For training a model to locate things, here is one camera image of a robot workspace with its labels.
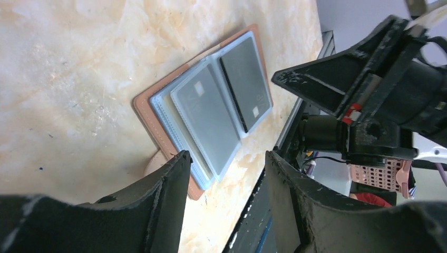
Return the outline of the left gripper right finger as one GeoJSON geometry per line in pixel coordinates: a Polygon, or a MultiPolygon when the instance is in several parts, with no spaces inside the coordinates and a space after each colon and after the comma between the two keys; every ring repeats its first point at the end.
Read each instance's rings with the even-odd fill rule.
{"type": "Polygon", "coordinates": [[[295,170],[274,151],[265,173],[278,252],[446,252],[446,203],[379,207],[295,170]]]}

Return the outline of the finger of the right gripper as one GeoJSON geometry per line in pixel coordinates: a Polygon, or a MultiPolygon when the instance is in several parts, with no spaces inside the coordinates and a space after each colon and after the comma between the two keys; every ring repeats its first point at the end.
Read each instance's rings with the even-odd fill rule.
{"type": "Polygon", "coordinates": [[[271,81],[341,117],[362,80],[387,66],[387,58],[399,45],[409,20],[388,16],[352,47],[334,55],[276,71],[271,81]]]}

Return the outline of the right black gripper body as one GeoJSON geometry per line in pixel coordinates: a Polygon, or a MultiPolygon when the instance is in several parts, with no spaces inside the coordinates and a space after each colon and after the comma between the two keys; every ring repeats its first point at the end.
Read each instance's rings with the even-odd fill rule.
{"type": "Polygon", "coordinates": [[[428,37],[425,28],[405,28],[388,65],[362,80],[341,117],[330,115],[337,129],[332,142],[319,148],[338,151],[354,164],[374,165],[383,157],[412,160],[418,150],[413,135],[446,147],[446,66],[434,66],[422,47],[442,37],[428,37]]]}

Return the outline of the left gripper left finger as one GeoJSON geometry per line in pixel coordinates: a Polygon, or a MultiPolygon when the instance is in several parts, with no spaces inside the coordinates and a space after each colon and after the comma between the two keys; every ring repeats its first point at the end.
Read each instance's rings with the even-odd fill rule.
{"type": "Polygon", "coordinates": [[[1,252],[177,252],[191,162],[181,151],[95,203],[2,195],[1,252]]]}

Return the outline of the dark card sleeve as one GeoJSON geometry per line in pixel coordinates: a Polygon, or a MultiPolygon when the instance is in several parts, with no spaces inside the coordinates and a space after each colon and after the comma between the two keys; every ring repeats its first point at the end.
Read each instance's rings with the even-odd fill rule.
{"type": "Polygon", "coordinates": [[[248,32],[225,46],[219,52],[218,62],[243,132],[248,134],[272,107],[253,33],[248,32]]]}

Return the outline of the brown leather card holder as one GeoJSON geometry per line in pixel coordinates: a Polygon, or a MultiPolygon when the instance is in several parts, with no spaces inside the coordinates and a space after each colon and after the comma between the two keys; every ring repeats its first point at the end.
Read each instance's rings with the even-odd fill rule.
{"type": "Polygon", "coordinates": [[[242,125],[238,119],[233,99],[230,95],[228,87],[223,77],[222,69],[218,62],[219,52],[228,44],[241,37],[242,35],[252,32],[256,40],[261,64],[263,66],[266,77],[266,66],[260,41],[259,27],[257,24],[251,24],[242,29],[231,37],[223,40],[214,47],[202,52],[201,54],[190,59],[188,62],[178,67],[176,70],[159,80],[154,85],[137,95],[133,100],[134,109],[139,116],[142,124],[152,135],[155,142],[159,146],[161,153],[170,159],[178,152],[187,150],[190,152],[193,163],[190,169],[190,179],[188,186],[188,196],[192,200],[198,200],[210,186],[217,181],[212,174],[209,166],[195,144],[190,135],[182,117],[180,116],[174,102],[171,99],[171,91],[181,83],[186,77],[186,73],[194,69],[196,66],[211,64],[213,71],[218,80],[218,87],[223,96],[227,110],[229,111],[232,123],[236,128],[241,141],[250,135],[243,132],[242,125]]]}

